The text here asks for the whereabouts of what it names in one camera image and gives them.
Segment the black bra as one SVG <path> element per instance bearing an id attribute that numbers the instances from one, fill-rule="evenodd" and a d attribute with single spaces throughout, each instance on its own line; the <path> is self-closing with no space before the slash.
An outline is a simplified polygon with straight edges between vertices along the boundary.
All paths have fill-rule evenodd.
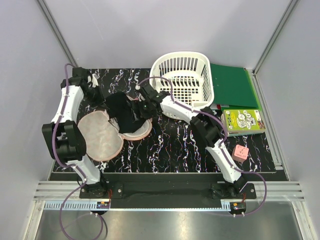
<path id="1" fill-rule="evenodd" d="M 115 119 L 119 133 L 134 133 L 146 122 L 146 118 L 136 118 L 131 100 L 124 92 L 116 92 L 105 98 L 106 110 L 110 119 Z"/>

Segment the pink mesh bra laundry bag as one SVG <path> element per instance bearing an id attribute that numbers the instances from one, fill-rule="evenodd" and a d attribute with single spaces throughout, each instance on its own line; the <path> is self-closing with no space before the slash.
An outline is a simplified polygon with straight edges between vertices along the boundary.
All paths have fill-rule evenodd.
<path id="1" fill-rule="evenodd" d="M 86 142 L 86 154 L 97 162 L 109 161 L 116 157 L 123 148 L 124 141 L 138 141 L 149 135 L 152 130 L 152 118 L 147 119 L 133 133 L 119 133 L 115 118 L 110 118 L 107 106 L 104 110 L 94 110 L 83 116 L 78 122 L 78 128 Z"/>

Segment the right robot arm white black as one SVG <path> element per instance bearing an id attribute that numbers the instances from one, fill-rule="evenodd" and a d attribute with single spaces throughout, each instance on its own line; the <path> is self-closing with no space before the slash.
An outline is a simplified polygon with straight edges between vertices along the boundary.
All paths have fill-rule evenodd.
<path id="1" fill-rule="evenodd" d="M 133 104 L 137 117 L 148 119 L 159 112 L 171 113 L 189 124 L 197 146 L 206 149 L 218 165 L 226 184 L 226 195 L 236 199 L 245 193 L 248 180 L 228 152 L 223 125 L 209 107 L 192 109 L 174 99 L 170 92 L 158 92 L 150 84 L 138 84 L 135 90 L 139 93 L 139 101 Z"/>

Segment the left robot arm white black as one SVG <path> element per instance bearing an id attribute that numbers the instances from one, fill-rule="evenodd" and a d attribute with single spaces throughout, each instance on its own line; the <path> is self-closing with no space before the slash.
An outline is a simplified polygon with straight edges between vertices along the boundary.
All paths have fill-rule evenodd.
<path id="1" fill-rule="evenodd" d="M 108 193 L 107 182 L 88 157 L 86 140 L 77 125 L 82 100 L 89 101 L 93 108 L 105 103 L 98 80 L 88 69 L 73 67 L 72 76 L 67 76 L 60 88 L 57 112 L 41 129 L 50 156 L 62 168 L 72 168 L 78 174 L 82 192 L 103 198 Z"/>

